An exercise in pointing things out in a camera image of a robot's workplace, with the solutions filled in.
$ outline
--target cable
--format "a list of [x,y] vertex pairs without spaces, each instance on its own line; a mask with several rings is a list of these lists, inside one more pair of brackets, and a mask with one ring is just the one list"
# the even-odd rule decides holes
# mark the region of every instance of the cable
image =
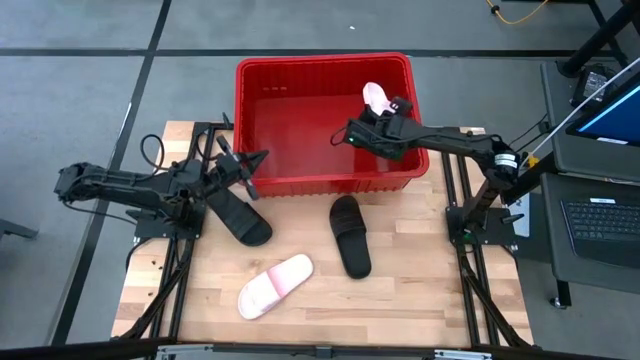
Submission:
[[127,254],[127,261],[125,262],[125,266],[124,266],[124,271],[126,272],[127,270],[129,270],[129,263],[131,262],[131,256],[133,256],[133,253],[142,245],[146,244],[147,241],[151,240],[151,238],[142,238],[140,239],[140,241],[135,244],[131,250],[129,250],[129,253]]
[[80,208],[77,208],[77,207],[73,207],[73,206],[69,205],[69,204],[68,204],[68,203],[66,203],[66,202],[63,202],[63,203],[62,203],[62,205],[66,206],[67,208],[69,208],[69,209],[71,209],[71,210],[75,210],[75,211],[79,211],[79,212],[84,212],[84,213],[88,213],[88,214],[93,214],[93,215],[101,215],[101,216],[105,216],[105,217],[110,217],[110,218],[112,218],[112,219],[118,219],[118,220],[124,221],[124,222],[126,222],[126,223],[129,223],[129,224],[131,224],[131,225],[133,225],[133,226],[138,225],[138,224],[136,224],[135,222],[133,222],[133,221],[131,221],[131,220],[129,220],[129,219],[125,219],[125,218],[123,218],[123,217],[121,217],[121,216],[111,215],[111,214],[107,214],[107,213],[103,213],[103,212],[99,212],[99,211],[93,211],[93,210],[80,209]]
[[200,137],[202,135],[205,135],[205,131],[207,130],[203,130],[202,132],[200,132],[200,134],[196,135],[196,151],[198,152],[198,155],[200,155],[200,157],[202,158],[202,161],[213,161],[216,159],[217,155],[213,155],[212,157],[206,158],[204,156],[204,152],[200,150]]
[[578,111],[580,111],[580,109],[582,109],[582,107],[587,104],[589,101],[591,101],[591,99],[593,99],[596,95],[600,94],[600,91],[604,90],[607,86],[609,86],[609,84],[613,83],[617,78],[619,78],[622,74],[624,74],[627,70],[631,69],[631,67],[633,67],[635,64],[637,64],[638,62],[640,62],[640,57],[637,58],[634,62],[632,62],[631,64],[627,65],[626,68],[620,70],[619,73],[616,74],[616,76],[612,77],[611,79],[609,79],[606,83],[604,83],[598,90],[594,91],[591,95],[589,95],[588,98],[586,98],[580,105],[578,105],[578,107],[576,107],[575,109],[573,109],[573,111],[564,119],[562,120],[562,122],[560,124],[558,124],[558,126],[556,126],[555,129],[553,129],[553,131],[551,132],[551,134],[549,134],[549,136],[547,136],[544,141],[542,141],[542,143],[540,143],[540,145],[536,146],[535,149],[533,149],[532,152],[529,153],[529,155],[527,155],[527,157],[524,159],[523,163],[526,163],[527,160],[529,160],[529,158],[538,150],[540,150],[540,148],[542,147],[542,145],[544,145],[547,141],[549,141],[549,139],[551,139],[558,131],[560,131],[560,129],[562,129],[562,127],[567,123],[567,121],[569,121],[569,119],[571,119],[573,117],[573,115],[575,115]]
[[516,141],[522,139],[525,135],[527,135],[531,130],[535,129],[536,126],[538,126],[542,121],[544,121],[544,119],[549,115],[549,113],[544,114],[544,116],[542,117],[542,119],[540,119],[537,123],[533,124],[532,127],[529,128],[529,130],[525,131],[524,133],[522,133],[522,135],[518,136],[517,138],[515,138],[515,140],[513,140],[512,142],[509,143],[509,146],[513,145],[513,143],[515,143]]
[[[151,161],[149,159],[149,157],[147,156],[147,153],[144,151],[144,143],[149,138],[156,139],[158,141],[158,145],[160,145],[160,164],[159,165],[156,165],[156,163]],[[162,167],[162,163],[164,163],[165,150],[164,150],[164,143],[162,142],[162,139],[160,139],[160,137],[158,135],[156,135],[156,134],[147,134],[147,135],[145,135],[142,138],[142,140],[140,140],[140,153],[142,154],[142,158],[144,159],[144,161],[146,161],[147,164],[151,165],[153,167],[153,169],[154,169],[153,173],[151,174],[151,176],[157,174],[158,171],[160,171],[160,170],[169,171],[169,168]]]
[[542,7],[549,2],[549,0],[544,0],[542,2],[542,4],[538,5],[537,8],[535,8],[535,10],[533,10],[532,12],[529,13],[529,15],[523,17],[520,20],[517,21],[508,21],[507,19],[505,19],[502,14],[500,14],[500,7],[493,5],[493,3],[491,2],[491,0],[486,0],[487,4],[489,4],[489,6],[491,7],[491,13],[495,14],[498,16],[498,18],[500,19],[500,21],[502,21],[503,23],[507,24],[507,25],[516,25],[516,24],[520,24],[521,22],[526,21],[527,19],[529,19],[530,17],[532,17],[535,13],[538,12],[538,10],[542,9]]

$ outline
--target red bin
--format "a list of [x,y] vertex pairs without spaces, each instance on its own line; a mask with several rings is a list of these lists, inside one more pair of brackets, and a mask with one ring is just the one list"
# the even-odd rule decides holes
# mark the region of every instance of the red bin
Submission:
[[382,86],[413,103],[411,63],[400,53],[247,59],[236,72],[234,150],[269,150],[253,176],[261,196],[402,189],[429,168],[424,149],[386,160],[329,142],[364,109],[362,88]]

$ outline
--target wooden tabletop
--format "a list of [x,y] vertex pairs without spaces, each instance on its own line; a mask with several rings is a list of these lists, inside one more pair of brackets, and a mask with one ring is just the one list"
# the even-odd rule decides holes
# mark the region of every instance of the wooden tabletop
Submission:
[[[192,122],[167,122],[166,163],[186,157]],[[220,132],[231,143],[230,131]],[[340,196],[264,198],[251,205],[272,226],[263,246],[240,244],[209,211],[196,242],[179,339],[199,342],[333,344],[351,346],[469,346],[460,275],[447,239],[446,187],[440,153],[429,152],[427,173],[402,191],[355,194],[367,226],[372,272],[349,278],[329,226],[329,209]],[[472,189],[483,176],[468,161]],[[461,202],[462,191],[457,185]],[[234,192],[246,199],[237,186]],[[133,255],[113,335],[131,327],[157,293],[166,239]],[[531,342],[515,264],[498,246],[484,246],[492,297],[517,332]],[[254,276],[296,254],[308,255],[314,273],[282,303],[257,320],[237,310],[240,289]],[[487,341],[476,299],[481,337]],[[161,333],[168,331],[165,311]]]

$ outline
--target pink slipper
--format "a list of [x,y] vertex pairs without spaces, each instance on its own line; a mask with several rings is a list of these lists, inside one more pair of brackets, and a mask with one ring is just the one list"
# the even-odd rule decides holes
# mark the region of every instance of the pink slipper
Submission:
[[276,306],[313,273],[307,255],[298,254],[254,277],[238,296],[238,311],[247,320],[256,319]]

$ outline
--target desk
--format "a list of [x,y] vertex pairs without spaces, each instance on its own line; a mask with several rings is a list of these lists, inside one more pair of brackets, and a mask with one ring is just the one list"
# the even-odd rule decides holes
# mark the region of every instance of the desk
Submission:
[[640,270],[624,268],[576,256],[565,225],[560,200],[591,195],[603,198],[640,199],[640,188],[552,174],[542,175],[542,192],[549,224],[553,275],[561,281],[640,294]]
[[[165,162],[186,157],[193,123],[168,122]],[[231,132],[221,132],[231,142]],[[179,339],[191,342],[332,344],[345,346],[467,347],[469,335],[458,265],[447,239],[447,206],[441,155],[429,152],[430,168],[399,192],[356,194],[367,225],[372,273],[352,280],[344,272],[329,226],[329,209],[339,195],[278,197],[252,202],[274,229],[265,245],[250,248],[207,214],[189,272]],[[469,161],[473,190],[483,181]],[[462,194],[460,184],[457,194]],[[244,199],[246,192],[235,188]],[[129,329],[157,292],[167,240],[156,239],[132,257],[113,335]],[[244,320],[237,310],[240,289],[255,275],[295,254],[305,253],[312,277],[261,318]],[[511,256],[485,246],[491,293],[520,336],[531,330]],[[476,313],[484,329],[483,311]],[[165,311],[161,334],[166,334]],[[486,331],[481,330],[483,341]]]
[[[540,72],[549,122],[551,126],[556,126],[573,111],[569,99],[573,96],[578,79],[562,76],[555,62],[543,63]],[[640,148],[568,135],[566,128],[569,125],[565,125],[551,139],[553,151],[524,173],[518,185],[507,192],[507,202],[517,200],[540,185],[540,177],[544,173],[575,173],[640,182],[640,167],[629,166],[629,159],[640,158]]]

